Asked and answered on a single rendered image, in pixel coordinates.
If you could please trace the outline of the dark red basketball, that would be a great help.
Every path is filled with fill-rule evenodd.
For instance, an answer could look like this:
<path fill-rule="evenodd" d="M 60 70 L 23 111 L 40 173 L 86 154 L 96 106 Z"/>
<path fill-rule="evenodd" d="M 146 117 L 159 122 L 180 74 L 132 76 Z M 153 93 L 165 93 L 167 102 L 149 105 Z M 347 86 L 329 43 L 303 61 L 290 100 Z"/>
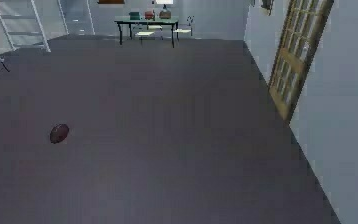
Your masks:
<path fill-rule="evenodd" d="M 50 131 L 49 139 L 53 144 L 60 143 L 66 139 L 69 133 L 67 124 L 58 124 Z"/>

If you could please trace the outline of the white seat black chair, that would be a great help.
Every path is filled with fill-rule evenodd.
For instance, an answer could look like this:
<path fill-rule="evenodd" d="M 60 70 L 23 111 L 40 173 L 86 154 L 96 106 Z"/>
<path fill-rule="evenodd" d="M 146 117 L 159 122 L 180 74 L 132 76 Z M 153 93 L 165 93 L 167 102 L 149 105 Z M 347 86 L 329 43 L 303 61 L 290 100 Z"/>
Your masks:
<path fill-rule="evenodd" d="M 193 23 L 194 23 L 194 17 L 188 16 L 185 21 L 178 23 L 178 25 L 175 27 L 174 32 L 177 35 L 189 34 L 190 36 L 192 36 L 193 35 Z"/>
<path fill-rule="evenodd" d="M 139 38 L 140 43 L 142 44 L 144 37 L 150 37 L 154 33 L 155 33 L 154 31 L 139 31 L 135 34 L 135 36 Z"/>
<path fill-rule="evenodd" d="M 147 26 L 147 29 L 148 29 L 149 31 L 158 31 L 158 32 L 159 32 L 159 34 L 158 34 L 159 38 L 160 38 L 161 40 L 164 39 L 164 38 L 163 38 L 163 27 L 162 27 L 162 25 L 148 25 L 148 26 Z"/>

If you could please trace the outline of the green table with black legs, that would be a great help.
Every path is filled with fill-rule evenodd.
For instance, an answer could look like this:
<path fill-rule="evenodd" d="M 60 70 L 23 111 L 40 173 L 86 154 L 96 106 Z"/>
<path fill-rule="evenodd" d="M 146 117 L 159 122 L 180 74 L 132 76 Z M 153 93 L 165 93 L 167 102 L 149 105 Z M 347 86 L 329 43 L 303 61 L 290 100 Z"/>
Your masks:
<path fill-rule="evenodd" d="M 131 20 L 128 17 L 122 19 L 115 19 L 119 31 L 119 43 L 123 44 L 123 25 L 128 26 L 129 37 L 133 39 L 137 36 L 136 32 L 133 30 L 133 25 L 143 25 L 147 28 L 150 28 L 152 25 L 159 26 L 169 26 L 171 28 L 171 45 L 175 47 L 175 41 L 179 39 L 179 35 L 176 33 L 176 30 L 179 28 L 178 19 L 139 19 Z"/>

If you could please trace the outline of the wooden glazed room door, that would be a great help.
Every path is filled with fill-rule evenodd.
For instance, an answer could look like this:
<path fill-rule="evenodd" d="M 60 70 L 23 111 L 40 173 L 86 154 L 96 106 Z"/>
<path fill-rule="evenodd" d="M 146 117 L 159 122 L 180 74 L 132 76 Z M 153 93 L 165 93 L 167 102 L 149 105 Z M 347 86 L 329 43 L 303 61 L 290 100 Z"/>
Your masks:
<path fill-rule="evenodd" d="M 289 0 L 268 84 L 281 118 L 289 124 L 313 63 L 334 0 Z"/>

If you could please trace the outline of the white ladder shelf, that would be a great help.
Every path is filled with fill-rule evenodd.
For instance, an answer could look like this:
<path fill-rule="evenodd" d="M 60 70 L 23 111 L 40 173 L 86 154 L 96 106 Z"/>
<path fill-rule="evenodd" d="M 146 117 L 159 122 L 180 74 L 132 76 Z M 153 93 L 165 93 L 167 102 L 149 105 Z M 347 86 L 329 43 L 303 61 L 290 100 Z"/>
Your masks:
<path fill-rule="evenodd" d="M 51 51 L 35 0 L 0 0 L 0 25 L 13 51 Z"/>

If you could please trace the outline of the dark wall fixture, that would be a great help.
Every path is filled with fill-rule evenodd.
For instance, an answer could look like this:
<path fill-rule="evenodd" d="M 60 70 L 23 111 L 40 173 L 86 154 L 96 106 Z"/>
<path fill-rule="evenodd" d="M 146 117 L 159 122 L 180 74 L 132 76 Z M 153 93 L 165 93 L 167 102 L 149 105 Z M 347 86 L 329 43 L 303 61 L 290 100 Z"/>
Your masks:
<path fill-rule="evenodd" d="M 274 4 L 274 0 L 261 0 L 261 8 L 265 11 L 265 13 L 270 16 L 272 14 L 272 8 Z"/>

